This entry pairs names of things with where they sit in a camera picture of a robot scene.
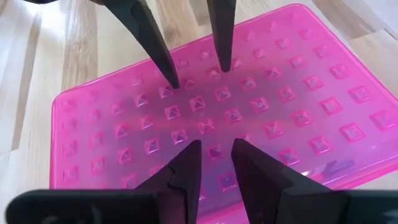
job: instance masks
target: pink plastic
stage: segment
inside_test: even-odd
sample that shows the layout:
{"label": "pink plastic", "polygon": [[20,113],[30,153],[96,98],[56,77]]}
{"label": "pink plastic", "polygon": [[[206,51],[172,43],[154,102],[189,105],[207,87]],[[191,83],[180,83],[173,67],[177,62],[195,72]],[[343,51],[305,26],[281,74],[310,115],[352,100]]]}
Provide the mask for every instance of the pink plastic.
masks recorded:
{"label": "pink plastic", "polygon": [[51,188],[132,189],[201,139],[199,222],[244,223],[234,138],[334,189],[397,167],[396,99],[305,6],[237,25],[228,73],[212,36],[172,57],[179,90],[145,60],[55,99]]}

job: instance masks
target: wooden surface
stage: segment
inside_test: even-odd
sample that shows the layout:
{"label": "wooden surface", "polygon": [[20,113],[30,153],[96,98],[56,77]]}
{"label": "wooden surface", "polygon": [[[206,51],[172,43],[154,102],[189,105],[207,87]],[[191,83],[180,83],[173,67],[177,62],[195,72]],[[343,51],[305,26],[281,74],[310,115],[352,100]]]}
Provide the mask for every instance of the wooden surface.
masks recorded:
{"label": "wooden surface", "polygon": [[[295,2],[311,8],[398,96],[396,0],[238,0],[236,23]],[[147,3],[170,49],[211,32],[205,0]],[[103,6],[0,0],[0,212],[17,194],[48,186],[53,99],[145,58]],[[398,189],[396,175],[361,187]]]}

